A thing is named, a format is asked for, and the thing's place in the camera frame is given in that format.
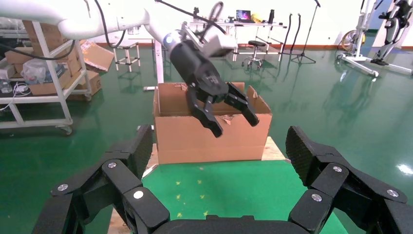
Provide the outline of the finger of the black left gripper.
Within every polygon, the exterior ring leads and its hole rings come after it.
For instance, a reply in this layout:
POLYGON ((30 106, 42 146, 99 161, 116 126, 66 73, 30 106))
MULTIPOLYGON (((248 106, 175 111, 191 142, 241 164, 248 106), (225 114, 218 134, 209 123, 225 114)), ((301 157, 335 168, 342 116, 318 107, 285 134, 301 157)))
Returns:
POLYGON ((259 123, 254 107, 251 105, 249 98, 238 89, 233 83, 228 82, 228 93, 224 102, 237 109, 242 113, 248 123, 254 127, 259 123))
POLYGON ((213 114, 213 96, 189 87, 186 91, 186 100, 192 116, 197 118, 204 128, 210 129, 216 138, 219 138, 223 134, 223 129, 213 114))

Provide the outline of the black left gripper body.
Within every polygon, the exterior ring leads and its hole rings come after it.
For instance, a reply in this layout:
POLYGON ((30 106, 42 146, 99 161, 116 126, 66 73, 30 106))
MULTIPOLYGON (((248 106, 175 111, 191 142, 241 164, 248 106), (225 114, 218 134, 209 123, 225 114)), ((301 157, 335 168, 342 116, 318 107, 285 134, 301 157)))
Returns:
POLYGON ((209 58, 195 44, 186 40, 177 44, 170 53, 170 61, 188 86, 191 98, 201 102, 222 102, 228 96, 225 83, 209 58))

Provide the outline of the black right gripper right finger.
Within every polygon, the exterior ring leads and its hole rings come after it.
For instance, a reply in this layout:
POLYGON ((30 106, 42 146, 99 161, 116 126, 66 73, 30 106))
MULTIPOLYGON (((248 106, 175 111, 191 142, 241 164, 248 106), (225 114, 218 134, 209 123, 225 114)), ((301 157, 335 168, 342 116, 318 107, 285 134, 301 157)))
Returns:
POLYGON ((336 148, 312 141, 298 126, 288 129, 286 154, 307 188, 288 221, 321 232, 338 209, 367 234, 410 234, 413 208, 399 189, 353 167, 336 148))

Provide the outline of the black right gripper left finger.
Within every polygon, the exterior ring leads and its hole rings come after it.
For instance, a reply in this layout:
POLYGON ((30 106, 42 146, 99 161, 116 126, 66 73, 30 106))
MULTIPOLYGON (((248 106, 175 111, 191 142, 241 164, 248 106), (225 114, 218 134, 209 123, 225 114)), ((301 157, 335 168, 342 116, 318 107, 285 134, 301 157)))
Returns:
POLYGON ((115 143, 93 166, 51 190, 33 228, 35 234, 83 234, 108 206, 134 234, 152 234, 170 213, 142 183, 152 153, 152 128, 142 125, 133 139, 115 143))

